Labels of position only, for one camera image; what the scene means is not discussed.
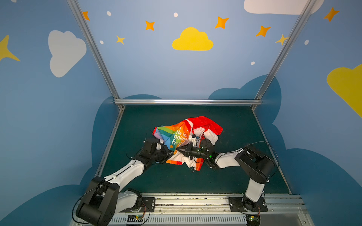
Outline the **rainbow striped kids jacket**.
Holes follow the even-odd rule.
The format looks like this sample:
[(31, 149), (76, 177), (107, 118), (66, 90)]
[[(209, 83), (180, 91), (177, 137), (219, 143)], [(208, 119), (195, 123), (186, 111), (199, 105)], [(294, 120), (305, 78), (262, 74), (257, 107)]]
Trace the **rainbow striped kids jacket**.
[(153, 136), (173, 151), (173, 156), (166, 163), (173, 165), (186, 164), (189, 168), (200, 171), (204, 163), (200, 157), (186, 157), (177, 148), (192, 144), (201, 147), (201, 141), (208, 139), (211, 144), (218, 141), (218, 136), (223, 132), (223, 128), (213, 120), (199, 116), (187, 118), (175, 125), (159, 126), (153, 130)]

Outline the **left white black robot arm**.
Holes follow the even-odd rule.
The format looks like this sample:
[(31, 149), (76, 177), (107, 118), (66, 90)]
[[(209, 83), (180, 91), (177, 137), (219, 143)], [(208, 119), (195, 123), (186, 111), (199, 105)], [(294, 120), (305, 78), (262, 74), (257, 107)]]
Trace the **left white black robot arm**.
[(129, 189), (122, 192), (132, 180), (143, 174), (153, 164), (163, 164), (173, 156), (173, 151), (156, 138), (144, 141), (143, 147), (129, 163), (105, 177), (95, 177), (72, 209), (72, 219), (78, 224), (107, 226), (116, 213), (126, 209), (139, 209), (142, 193)]

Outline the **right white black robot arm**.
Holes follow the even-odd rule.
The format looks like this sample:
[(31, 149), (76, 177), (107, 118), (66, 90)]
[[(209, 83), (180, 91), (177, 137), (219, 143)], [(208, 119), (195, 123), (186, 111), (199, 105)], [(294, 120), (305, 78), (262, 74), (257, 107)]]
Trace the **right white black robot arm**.
[(263, 195), (264, 188), (278, 165), (262, 151), (256, 149), (253, 144), (236, 151), (217, 153), (211, 141), (204, 139), (201, 141), (200, 147), (195, 147), (190, 143), (180, 146), (176, 150), (192, 160), (202, 159), (211, 169), (241, 167), (249, 176), (249, 183), (243, 198), (236, 204), (239, 211), (268, 211)]

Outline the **small green circuit board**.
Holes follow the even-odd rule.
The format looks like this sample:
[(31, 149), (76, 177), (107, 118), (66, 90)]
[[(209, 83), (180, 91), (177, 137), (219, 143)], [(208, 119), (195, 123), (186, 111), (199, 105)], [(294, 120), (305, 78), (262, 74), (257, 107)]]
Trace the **small green circuit board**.
[(128, 215), (127, 223), (142, 223), (143, 217), (141, 215)]

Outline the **black round connector green led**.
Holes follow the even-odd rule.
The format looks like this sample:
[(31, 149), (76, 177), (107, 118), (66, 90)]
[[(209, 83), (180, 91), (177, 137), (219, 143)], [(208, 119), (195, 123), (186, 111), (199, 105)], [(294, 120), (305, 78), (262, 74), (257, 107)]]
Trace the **black round connector green led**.
[(259, 215), (246, 215), (246, 226), (260, 226), (261, 218)]

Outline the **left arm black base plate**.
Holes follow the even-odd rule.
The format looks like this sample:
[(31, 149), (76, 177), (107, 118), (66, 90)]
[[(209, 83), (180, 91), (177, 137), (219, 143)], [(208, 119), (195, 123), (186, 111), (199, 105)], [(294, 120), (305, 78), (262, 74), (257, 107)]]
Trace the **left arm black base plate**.
[(154, 197), (143, 197), (142, 201), (137, 201), (132, 208), (123, 210), (122, 212), (154, 212), (156, 207), (156, 199)]

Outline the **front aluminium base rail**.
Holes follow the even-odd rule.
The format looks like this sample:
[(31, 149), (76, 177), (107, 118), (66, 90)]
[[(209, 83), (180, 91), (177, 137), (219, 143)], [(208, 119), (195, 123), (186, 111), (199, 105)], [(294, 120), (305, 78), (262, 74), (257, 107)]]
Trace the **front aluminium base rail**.
[[(119, 212), (107, 226), (246, 226), (246, 215), (259, 215), (260, 226), (312, 226), (314, 222), (298, 195), (264, 195), (267, 212), (231, 212), (229, 197), (242, 194), (144, 193), (154, 197), (154, 212)], [(127, 223), (141, 215), (142, 223)]]

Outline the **left side aluminium table rail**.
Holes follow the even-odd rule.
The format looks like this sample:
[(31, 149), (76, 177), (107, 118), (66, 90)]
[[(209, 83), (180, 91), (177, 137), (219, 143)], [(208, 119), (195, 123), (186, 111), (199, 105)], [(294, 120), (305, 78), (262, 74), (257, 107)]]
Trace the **left side aluminium table rail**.
[(117, 116), (117, 119), (116, 119), (116, 122), (115, 122), (115, 125), (114, 125), (114, 128), (111, 132), (111, 135), (110, 135), (110, 138), (107, 142), (107, 146), (106, 146), (106, 149), (104, 151), (104, 154), (102, 156), (102, 159), (100, 161), (100, 164), (97, 168), (97, 171), (96, 171), (96, 174), (95, 176), (101, 176), (102, 175), (102, 172), (103, 172), (103, 169), (104, 169), (104, 166), (107, 162), (107, 158), (108, 158), (108, 155), (109, 155), (109, 152), (111, 150), (111, 147), (113, 145), (113, 142), (114, 142), (114, 139), (115, 139), (115, 136), (116, 136), (116, 133), (117, 133), (117, 130), (118, 130), (118, 127), (119, 127), (119, 124), (120, 124), (120, 121), (121, 121), (121, 118), (122, 118), (122, 115), (123, 115), (123, 112), (124, 112), (124, 109), (121, 108), (121, 110), (119, 111), (119, 114)]

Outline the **aluminium table rail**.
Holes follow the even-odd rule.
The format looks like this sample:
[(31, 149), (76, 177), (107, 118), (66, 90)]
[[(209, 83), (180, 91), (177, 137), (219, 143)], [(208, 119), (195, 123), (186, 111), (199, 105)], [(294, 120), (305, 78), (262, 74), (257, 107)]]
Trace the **aluminium table rail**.
[(253, 112), (253, 115), (254, 115), (254, 117), (255, 117), (255, 120), (256, 120), (257, 123), (258, 123), (259, 129), (260, 129), (260, 131), (261, 131), (261, 133), (262, 133), (262, 135), (263, 135), (263, 137), (264, 137), (264, 139), (265, 139), (265, 142), (266, 142), (266, 144), (267, 144), (267, 146), (268, 146), (268, 148), (269, 148), (269, 150), (270, 150), (270, 152), (271, 152), (271, 155), (272, 155), (272, 157), (273, 157), (273, 160), (277, 163), (278, 172), (280, 173), (281, 177), (283, 178), (283, 181), (285, 182), (285, 184), (286, 184), (286, 186), (287, 186), (287, 188), (288, 188), (288, 194), (289, 194), (289, 195), (292, 195), (292, 191), (291, 191), (291, 189), (290, 189), (290, 187), (289, 187), (289, 185), (288, 185), (288, 182), (287, 182), (287, 180), (286, 180), (286, 178), (285, 178), (285, 175), (284, 175), (284, 173), (283, 173), (283, 171), (282, 171), (282, 169), (281, 169), (278, 154), (275, 152), (274, 148), (270, 145), (270, 143), (269, 143), (269, 141), (268, 141), (268, 139), (267, 139), (267, 136), (266, 136), (266, 134), (265, 134), (265, 132), (264, 132), (264, 130), (263, 130), (263, 127), (262, 127), (262, 125), (261, 125), (261, 123), (260, 123), (260, 121), (259, 121), (259, 119), (258, 119), (258, 117), (257, 117), (257, 115), (256, 115), (256, 113), (255, 113), (256, 107), (257, 107), (257, 105), (251, 105), (251, 110), (252, 110), (252, 112)]
[(119, 124), (120, 124), (120, 121), (121, 121), (121, 118), (122, 118), (122, 115), (123, 115), (123, 112), (124, 112), (124, 109), (121, 108), (121, 110), (119, 111), (119, 114), (117, 116), (117, 119), (116, 119), (116, 122), (115, 122), (115, 125), (114, 125), (114, 128), (111, 132), (111, 135), (110, 135), (110, 138), (107, 142), (107, 146), (106, 146), (106, 149), (104, 151), (104, 154), (102, 156), (102, 159), (100, 161), (100, 164), (97, 168), (97, 171), (96, 171), (96, 174), (95, 176), (101, 176), (102, 175), (102, 172), (103, 172), (103, 169), (104, 169), (104, 166), (107, 162), (107, 158), (108, 158), (108, 155), (109, 155), (109, 152), (111, 150), (111, 147), (113, 145), (113, 142), (114, 142), (114, 139), (115, 139), (115, 136), (116, 136), (116, 133), (117, 133), (117, 130), (118, 130), (118, 127), (119, 127)]

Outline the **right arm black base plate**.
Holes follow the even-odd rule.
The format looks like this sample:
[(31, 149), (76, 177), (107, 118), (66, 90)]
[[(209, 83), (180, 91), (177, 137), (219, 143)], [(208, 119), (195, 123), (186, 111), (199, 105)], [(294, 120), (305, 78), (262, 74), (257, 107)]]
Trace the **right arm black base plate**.
[(229, 206), (231, 212), (267, 212), (268, 208), (263, 197), (260, 197), (257, 202), (253, 202), (244, 197), (229, 197)]

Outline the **back horizontal aluminium rail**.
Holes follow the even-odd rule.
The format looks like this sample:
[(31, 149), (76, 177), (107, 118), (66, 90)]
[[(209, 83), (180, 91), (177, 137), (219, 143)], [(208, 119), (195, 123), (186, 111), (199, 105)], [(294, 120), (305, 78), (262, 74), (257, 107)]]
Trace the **back horizontal aluminium rail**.
[(117, 105), (261, 105), (261, 100), (115, 99)]

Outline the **right side aluminium table rail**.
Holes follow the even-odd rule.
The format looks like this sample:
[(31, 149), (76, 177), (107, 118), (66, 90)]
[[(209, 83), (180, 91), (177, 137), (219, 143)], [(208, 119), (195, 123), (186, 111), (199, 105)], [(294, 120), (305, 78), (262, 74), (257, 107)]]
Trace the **right side aluminium table rail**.
[(258, 123), (259, 129), (260, 129), (260, 131), (261, 131), (261, 133), (262, 133), (262, 135), (263, 135), (263, 137), (264, 137), (264, 139), (265, 139), (265, 142), (266, 142), (266, 144), (267, 144), (267, 146), (268, 146), (268, 148), (269, 148), (269, 150), (270, 150), (270, 152), (271, 152), (271, 155), (272, 155), (272, 157), (273, 157), (273, 160), (277, 163), (278, 172), (280, 173), (281, 177), (283, 178), (283, 181), (285, 182), (285, 184), (286, 184), (286, 186), (287, 186), (287, 188), (288, 188), (288, 194), (289, 194), (289, 195), (292, 195), (292, 191), (291, 191), (291, 189), (290, 189), (290, 187), (289, 187), (289, 185), (288, 185), (288, 182), (287, 182), (287, 180), (286, 180), (286, 178), (285, 178), (285, 175), (284, 175), (284, 173), (283, 173), (283, 171), (282, 171), (282, 169), (281, 169), (278, 154), (275, 152), (274, 148), (270, 145), (270, 143), (269, 143), (269, 141), (268, 141), (268, 139), (267, 139), (267, 136), (266, 136), (266, 134), (265, 134), (265, 132), (264, 132), (264, 130), (263, 130), (263, 127), (262, 127), (262, 125), (261, 125), (261, 123), (260, 123), (260, 121), (259, 121), (259, 119), (258, 119), (258, 117), (257, 117), (257, 115), (256, 115), (256, 113), (255, 113), (256, 107), (257, 107), (257, 105), (251, 105), (251, 110), (252, 110), (252, 112), (253, 112), (253, 115), (254, 115), (254, 117), (255, 117), (255, 120), (256, 120), (257, 123)]

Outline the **left aluminium frame post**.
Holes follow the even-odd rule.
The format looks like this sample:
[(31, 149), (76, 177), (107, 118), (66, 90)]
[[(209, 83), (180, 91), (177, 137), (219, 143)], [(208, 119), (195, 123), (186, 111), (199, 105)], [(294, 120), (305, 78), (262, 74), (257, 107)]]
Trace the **left aluminium frame post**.
[(105, 82), (113, 96), (114, 99), (119, 99), (119, 94), (117, 92), (117, 89), (114, 85), (114, 82), (110, 76), (110, 73), (106, 67), (106, 64), (100, 54), (99, 48), (97, 47), (97, 44), (95, 42), (95, 39), (90, 31), (90, 28), (87, 24), (87, 21), (85, 17), (83, 16), (83, 12), (81, 11), (81, 7), (76, 0), (67, 0), (69, 7), (87, 41), (87, 44), (96, 60), (96, 63), (105, 79)]

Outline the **aluminium frame post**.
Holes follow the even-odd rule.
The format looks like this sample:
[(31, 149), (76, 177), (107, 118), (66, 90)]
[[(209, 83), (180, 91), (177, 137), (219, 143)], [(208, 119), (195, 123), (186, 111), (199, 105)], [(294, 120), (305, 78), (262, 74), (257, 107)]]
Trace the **aluminium frame post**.
[(255, 96), (255, 101), (261, 101), (264, 94), (266, 93), (267, 89), (269, 88), (272, 80), (276, 76), (277, 72), (279, 71), (282, 63), (286, 59), (289, 51), (292, 49), (293, 44), (297, 40), (299, 34), (303, 30), (305, 24), (307, 23), (309, 17), (312, 15), (312, 9), (315, 6), (317, 0), (309, 0), (306, 2), (305, 7), (303, 8), (301, 14), (299, 15), (295, 25), (293, 26), (289, 38), (283, 44), (283, 47), (278, 54), (276, 61), (274, 62), (270, 72), (268, 73), (267, 77), (265, 78), (264, 82), (262, 83), (261, 88), (257, 92)]
[(69, 7), (87, 41), (87, 44), (96, 60), (96, 63), (105, 79), (105, 82), (113, 96), (114, 99), (119, 99), (119, 94), (117, 92), (117, 89), (114, 85), (114, 82), (110, 76), (110, 73), (106, 67), (106, 64), (100, 54), (99, 48), (97, 47), (97, 44), (95, 42), (95, 39), (90, 31), (90, 28), (87, 24), (87, 21), (85, 17), (83, 16), (83, 12), (81, 11), (81, 7), (76, 0), (67, 0)]

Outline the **right aluminium frame post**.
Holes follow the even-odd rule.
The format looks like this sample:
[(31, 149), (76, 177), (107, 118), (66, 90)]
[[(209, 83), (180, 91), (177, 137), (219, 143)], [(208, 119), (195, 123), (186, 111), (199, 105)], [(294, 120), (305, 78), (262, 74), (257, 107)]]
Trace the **right aluminium frame post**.
[(293, 44), (297, 40), (299, 34), (303, 30), (305, 24), (307, 23), (309, 17), (312, 15), (312, 9), (315, 6), (317, 0), (309, 0), (306, 2), (305, 7), (303, 8), (301, 14), (299, 15), (295, 25), (293, 26), (289, 38), (283, 44), (283, 47), (278, 54), (276, 61), (274, 62), (270, 72), (268, 73), (267, 77), (265, 78), (264, 82), (262, 83), (261, 88), (257, 92), (255, 96), (255, 101), (261, 101), (264, 94), (266, 93), (267, 89), (269, 88), (272, 80), (276, 76), (277, 72), (279, 71), (282, 63), (286, 59), (289, 51), (292, 49)]

